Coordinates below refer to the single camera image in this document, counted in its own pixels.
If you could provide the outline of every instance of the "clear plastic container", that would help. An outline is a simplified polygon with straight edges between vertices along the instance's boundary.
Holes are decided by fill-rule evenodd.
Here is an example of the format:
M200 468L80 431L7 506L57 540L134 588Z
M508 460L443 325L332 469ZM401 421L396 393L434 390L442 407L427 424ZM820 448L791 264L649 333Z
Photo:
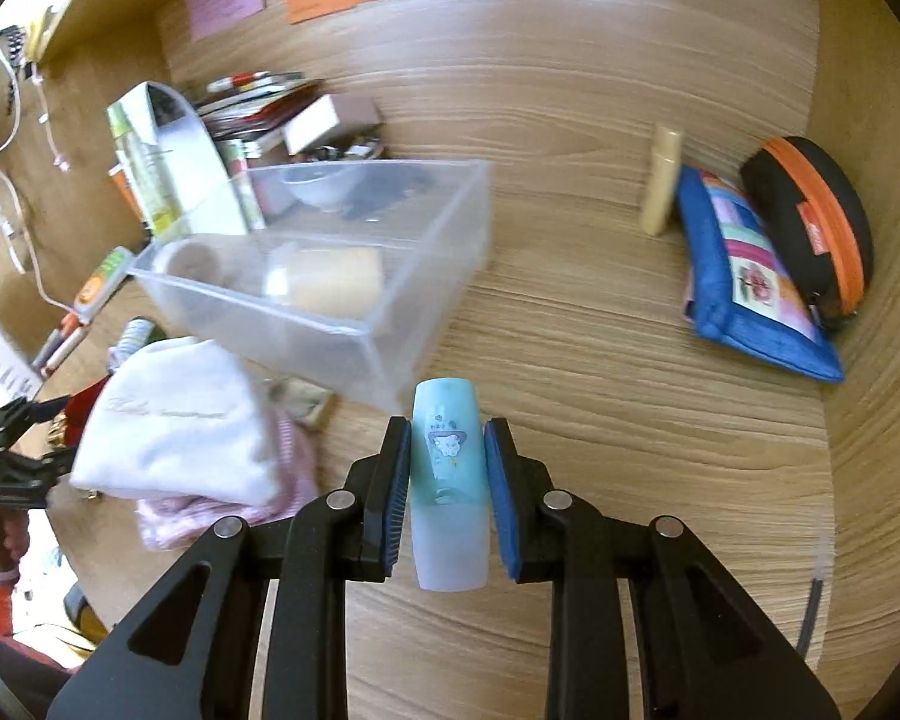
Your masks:
M265 229L195 235L183 217L131 273L167 319L194 336L387 413L407 413L450 311L487 261L490 164L329 163L317 175L327 181L325 193L313 179L310 165L250 170ZM301 181L305 196L293 191ZM200 217L234 202L223 186L199 205ZM376 268L360 265L367 250ZM335 266L313 272L327 256ZM309 271L293 272L300 268ZM307 290L298 298L281 292L301 280ZM341 299L324 308L328 292ZM350 306L357 316L347 316Z

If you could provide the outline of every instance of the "black glasses case with orange stripe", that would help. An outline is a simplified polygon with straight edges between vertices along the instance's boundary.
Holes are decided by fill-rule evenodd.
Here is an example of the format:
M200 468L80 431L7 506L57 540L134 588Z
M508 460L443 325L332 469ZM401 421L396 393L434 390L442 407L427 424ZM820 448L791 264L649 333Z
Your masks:
M749 199L821 325L852 317L874 275L863 204L840 166L807 138L771 138L741 167Z

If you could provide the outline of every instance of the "silver screw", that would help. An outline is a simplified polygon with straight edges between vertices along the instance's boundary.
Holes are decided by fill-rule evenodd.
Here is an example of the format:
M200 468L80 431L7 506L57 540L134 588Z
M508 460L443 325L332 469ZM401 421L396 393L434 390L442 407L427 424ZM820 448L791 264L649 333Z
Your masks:
M240 517L223 517L214 523L213 532L220 538L233 538L244 528L244 524L240 522Z
M543 505L547 509L560 511L561 509L569 509L572 504L573 495L567 493L566 490L550 490L549 493L543 496Z
M341 512L343 509L349 509L357 502L357 496L350 490L334 490L333 493L327 495L327 506L331 509Z
M678 538L683 535L683 523L677 517L660 517L655 524L656 531L665 538Z

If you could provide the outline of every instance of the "plastic bin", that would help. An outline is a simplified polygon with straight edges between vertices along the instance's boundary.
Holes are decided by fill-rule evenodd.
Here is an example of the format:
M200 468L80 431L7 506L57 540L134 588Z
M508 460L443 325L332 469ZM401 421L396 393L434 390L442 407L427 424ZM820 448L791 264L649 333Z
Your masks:
M224 255L228 278L214 284L181 277L178 269L168 275L173 250L161 251L202 240L190 215L140 255L132 274L167 319L194 336L216 338L236 354L343 397L404 413L448 314L487 261L490 165L386 160L248 173L266 228L213 237L233 252ZM232 209L234 194L222 186L199 205L200 217L217 204ZM360 319L280 305L266 297L258 269L288 245L376 248L382 290Z

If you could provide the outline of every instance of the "orange zipper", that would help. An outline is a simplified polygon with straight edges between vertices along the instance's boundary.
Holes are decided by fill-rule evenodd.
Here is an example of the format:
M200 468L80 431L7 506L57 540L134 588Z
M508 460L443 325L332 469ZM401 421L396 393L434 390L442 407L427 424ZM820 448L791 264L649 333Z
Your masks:
M790 141L770 138L763 148L786 170L816 213L837 275L841 310L844 314L852 314L864 295L864 266L856 236L840 202L816 167Z

